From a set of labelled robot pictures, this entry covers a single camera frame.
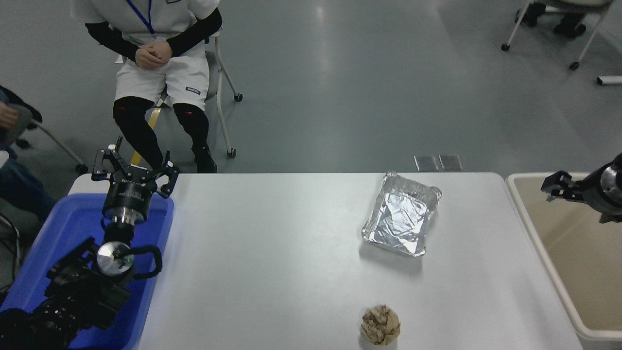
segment chair leg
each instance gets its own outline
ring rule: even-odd
[[[521,12],[518,15],[518,20],[516,21],[516,25],[514,26],[514,30],[512,31],[512,34],[509,36],[508,42],[501,46],[501,50],[503,51],[509,50],[509,46],[510,44],[512,44],[512,40],[514,39],[514,35],[516,34],[518,27],[521,25],[522,18],[525,17],[525,13],[527,12],[527,8],[531,4],[531,2],[532,2],[531,0],[528,0],[527,2],[525,2],[525,5],[523,5]]]
[[[218,117],[220,118],[220,127],[223,130],[223,136],[225,137],[225,145],[227,147],[227,157],[235,158],[237,154],[237,150],[235,148],[231,148],[231,143],[229,143],[229,133],[227,133],[227,125],[225,124],[225,117],[223,116],[223,107],[220,102],[220,96],[222,95],[222,87],[223,87],[223,71],[221,70],[218,74],[218,90],[216,91],[216,108],[218,109]]]
[[[583,56],[585,56],[585,53],[587,52],[587,49],[590,47],[590,45],[592,44],[592,40],[594,40],[594,37],[596,36],[596,33],[598,32],[598,28],[600,28],[600,24],[603,22],[603,19],[605,18],[605,16],[607,15],[607,12],[609,11],[609,8],[607,8],[601,15],[600,18],[598,20],[598,23],[596,24],[596,27],[594,28],[594,30],[592,31],[592,34],[590,35],[590,38],[587,40],[587,43],[585,44],[585,47],[583,48],[583,51],[581,51],[581,54],[579,55],[579,58],[572,62],[570,64],[570,69],[575,70],[579,67],[579,63],[581,62],[581,60],[583,59]]]
[[[73,160],[75,160],[78,165],[76,166],[76,170],[80,173],[82,173],[82,170],[86,169],[86,165],[84,163],[84,161],[82,159],[80,159],[80,157],[78,157],[72,150],[71,148],[69,148],[63,141],[61,141],[60,139],[56,138],[48,129],[46,129],[43,125],[41,125],[41,123],[39,123],[36,120],[33,120],[32,123],[34,125],[37,125],[37,127],[41,130],[43,130],[44,133],[47,134],[47,136],[49,136],[54,142],[56,142],[65,152],[67,152],[67,154],[69,154],[69,156],[71,158],[73,158]]]
[[[231,81],[231,78],[229,78],[229,73],[227,72],[227,68],[225,67],[223,58],[220,55],[220,45],[218,45],[218,37],[214,38],[214,43],[216,45],[216,60],[218,60],[218,65],[220,66],[220,69],[223,71],[223,73],[225,73],[225,77],[227,78],[227,81],[229,82],[229,86],[233,90],[233,99],[236,100],[237,102],[240,102],[242,100],[242,94],[236,92],[235,87],[233,86],[233,82]]]

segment knee pad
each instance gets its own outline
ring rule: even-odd
[[[122,97],[114,101],[113,117],[117,125],[143,120],[145,113],[153,106],[153,102],[141,97]]]
[[[205,116],[205,112],[203,112],[201,108],[189,103],[175,103],[173,105],[173,110],[175,111],[177,118],[180,120],[193,117],[202,118]]]

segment chair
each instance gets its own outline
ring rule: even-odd
[[[585,44],[585,48],[583,48],[583,51],[579,55],[579,58],[576,61],[572,62],[569,66],[569,68],[572,70],[577,69],[579,67],[581,60],[583,59],[583,56],[585,55],[585,52],[587,52],[587,49],[590,47],[590,44],[592,43],[592,40],[596,36],[596,33],[598,32],[598,28],[600,27],[600,24],[603,22],[603,19],[605,18],[607,11],[609,10],[613,0],[563,0],[563,1],[562,0],[527,0],[527,2],[525,2],[525,5],[523,5],[523,7],[517,13],[516,18],[514,19],[516,23],[516,25],[514,26],[514,30],[512,31],[512,34],[509,36],[508,42],[501,46],[501,50],[503,51],[509,50],[510,44],[512,43],[512,40],[514,39],[514,35],[516,34],[516,31],[518,30],[518,27],[521,25],[522,19],[525,16],[525,13],[527,12],[527,8],[529,7],[529,5],[535,2],[539,2],[542,4],[546,4],[548,6],[552,6],[559,10],[559,11],[556,11],[558,13],[561,11],[561,12],[577,12],[577,13],[585,13],[585,14],[598,13],[600,15],[598,23],[596,24],[596,27],[594,28],[594,31],[592,32],[590,38],[587,40],[587,43]]]
[[[596,78],[599,85],[622,85],[622,75],[600,75]]]
[[[212,35],[212,37],[214,38],[214,46],[215,46],[214,51],[210,51],[208,49],[207,44],[209,43],[210,38],[205,39],[205,43],[206,43],[205,57],[207,59],[208,65],[210,66],[210,86],[208,88],[208,92],[205,97],[205,100],[207,101],[213,98],[214,96],[216,96],[216,109],[218,110],[220,126],[223,131],[223,136],[225,138],[227,157],[235,158],[238,152],[235,148],[231,147],[231,143],[229,141],[229,134],[227,132],[227,127],[225,123],[225,118],[223,116],[223,109],[222,109],[222,102],[221,102],[221,96],[222,96],[222,91],[223,91],[222,89],[223,75],[227,79],[227,82],[229,82],[229,86],[231,87],[231,90],[233,91],[233,100],[236,102],[241,102],[243,95],[241,93],[238,93],[235,87],[233,86],[233,82],[231,81],[231,78],[229,77],[229,73],[227,72],[227,69],[225,67],[225,63],[220,54],[220,45],[218,43],[219,34],[220,32],[217,32],[216,34]],[[151,115],[149,119],[147,120],[151,128],[155,127],[157,123],[157,119],[160,115],[160,112],[162,111],[162,108],[170,107],[170,106],[172,106],[172,104],[170,102],[170,98],[168,94],[166,94],[166,89],[165,89],[162,92],[162,95],[160,96],[160,100],[155,104],[155,108],[153,108],[153,110],[151,111]],[[138,165],[140,161],[141,161],[140,154],[138,154],[138,152],[134,152],[134,156],[130,160],[130,164]]]

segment lanyard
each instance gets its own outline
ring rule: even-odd
[[[145,26],[147,27],[147,29],[149,29],[149,32],[151,33],[151,35],[154,35],[156,33],[156,31],[154,31],[154,28],[151,26],[151,0],[149,0],[149,21],[147,21],[147,19],[145,19],[145,16],[143,16],[141,14],[140,11],[138,11],[138,9],[136,8],[136,6],[134,6],[134,4],[132,3],[132,0],[125,0],[128,5],[132,8],[132,10],[134,10],[134,12],[136,12],[136,15],[138,16],[138,18],[141,19],[141,21],[145,24]]]

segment crumpled brown paper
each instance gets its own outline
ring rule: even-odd
[[[361,330],[373,344],[388,345],[399,335],[400,325],[397,314],[386,305],[381,305],[365,311]]]

